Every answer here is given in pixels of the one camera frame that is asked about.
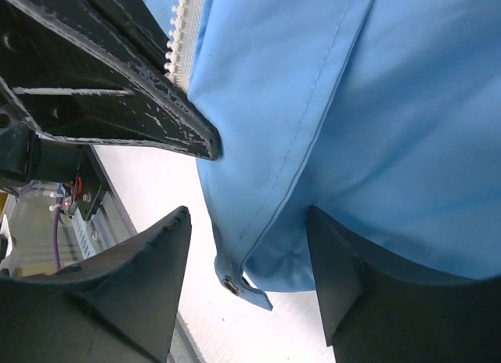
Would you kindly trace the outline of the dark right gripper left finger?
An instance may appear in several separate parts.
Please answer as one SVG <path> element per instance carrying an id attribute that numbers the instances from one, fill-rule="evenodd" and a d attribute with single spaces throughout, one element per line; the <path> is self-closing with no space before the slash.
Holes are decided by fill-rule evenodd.
<path id="1" fill-rule="evenodd" d="M 191 231 L 178 207 L 54 274 L 2 276 L 2 361 L 165 362 Z"/>

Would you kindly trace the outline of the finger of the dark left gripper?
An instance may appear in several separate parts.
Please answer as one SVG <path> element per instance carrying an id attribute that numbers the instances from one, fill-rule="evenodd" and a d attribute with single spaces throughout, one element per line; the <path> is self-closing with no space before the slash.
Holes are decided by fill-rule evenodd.
<path id="1" fill-rule="evenodd" d="M 143 0 L 86 0 L 139 53 L 160 72 L 164 72 L 167 36 Z"/>
<path id="2" fill-rule="evenodd" d="M 217 129 L 86 0 L 1 0 L 1 93 L 61 142 L 149 146 L 206 160 Z"/>

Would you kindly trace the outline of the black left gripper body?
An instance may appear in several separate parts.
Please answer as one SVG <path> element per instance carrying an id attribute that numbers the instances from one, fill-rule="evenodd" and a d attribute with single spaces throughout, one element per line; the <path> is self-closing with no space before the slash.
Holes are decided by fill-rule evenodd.
<path id="1" fill-rule="evenodd" d="M 89 146 L 41 138 L 1 102 L 1 187 L 20 194 L 32 181 L 62 183 L 84 220 L 102 202 L 102 171 Z"/>

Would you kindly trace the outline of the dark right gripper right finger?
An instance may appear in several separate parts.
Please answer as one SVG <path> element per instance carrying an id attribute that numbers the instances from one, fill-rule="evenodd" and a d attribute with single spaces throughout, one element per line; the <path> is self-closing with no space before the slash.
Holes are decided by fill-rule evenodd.
<path id="1" fill-rule="evenodd" d="M 500 279 L 410 261 L 318 207 L 306 232 L 327 344 L 338 362 L 497 362 Z"/>

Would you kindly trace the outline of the light blue zip jacket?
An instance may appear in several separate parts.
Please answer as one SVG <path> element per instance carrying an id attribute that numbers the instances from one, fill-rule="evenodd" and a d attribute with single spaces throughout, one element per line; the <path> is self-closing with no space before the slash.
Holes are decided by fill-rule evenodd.
<path id="1" fill-rule="evenodd" d="M 197 170 L 220 283 L 315 287 L 316 206 L 411 261 L 500 273 L 500 0 L 143 0 L 222 156 Z"/>

